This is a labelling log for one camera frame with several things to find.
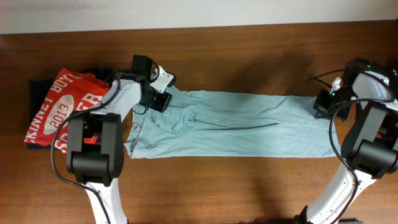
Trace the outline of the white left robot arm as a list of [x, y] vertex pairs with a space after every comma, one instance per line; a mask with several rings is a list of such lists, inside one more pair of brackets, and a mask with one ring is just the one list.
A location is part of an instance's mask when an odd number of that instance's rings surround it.
[[175, 76], [122, 74], [93, 107], [68, 120], [67, 171], [75, 186], [86, 191], [96, 223], [128, 223], [121, 205], [119, 176], [124, 165], [122, 121], [141, 105], [165, 111]]

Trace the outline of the light blue t-shirt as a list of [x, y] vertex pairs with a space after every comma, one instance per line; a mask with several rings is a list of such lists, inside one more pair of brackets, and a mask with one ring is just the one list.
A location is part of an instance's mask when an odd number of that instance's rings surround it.
[[133, 159], [184, 156], [332, 157], [336, 130], [311, 96], [183, 91], [164, 112], [134, 108], [124, 144]]

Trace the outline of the black crumpled clothes pile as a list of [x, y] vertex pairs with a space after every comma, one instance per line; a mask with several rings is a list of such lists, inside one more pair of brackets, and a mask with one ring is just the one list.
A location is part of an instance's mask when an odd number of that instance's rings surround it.
[[389, 60], [385, 65], [385, 70], [389, 78], [389, 86], [397, 98], [398, 79], [397, 79], [397, 59]]

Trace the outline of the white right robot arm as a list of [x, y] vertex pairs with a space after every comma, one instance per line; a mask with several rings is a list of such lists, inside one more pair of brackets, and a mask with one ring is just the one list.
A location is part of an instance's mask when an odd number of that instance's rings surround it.
[[[360, 193], [397, 171], [397, 70], [371, 65], [346, 68], [331, 85], [329, 140], [340, 166], [324, 192], [294, 217], [294, 223], [338, 223]], [[341, 110], [360, 110], [340, 147], [332, 136]]]

